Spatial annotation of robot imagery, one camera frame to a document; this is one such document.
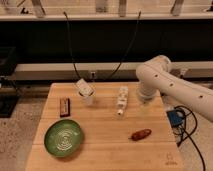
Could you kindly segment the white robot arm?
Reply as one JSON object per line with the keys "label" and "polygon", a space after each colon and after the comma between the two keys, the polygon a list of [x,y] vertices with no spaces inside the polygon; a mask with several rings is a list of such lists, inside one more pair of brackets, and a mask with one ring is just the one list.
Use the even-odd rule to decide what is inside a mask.
{"label": "white robot arm", "polygon": [[141,63],[136,68],[138,99],[151,101],[160,91],[213,122],[213,90],[173,76],[170,74],[171,67],[170,59],[164,55]]}

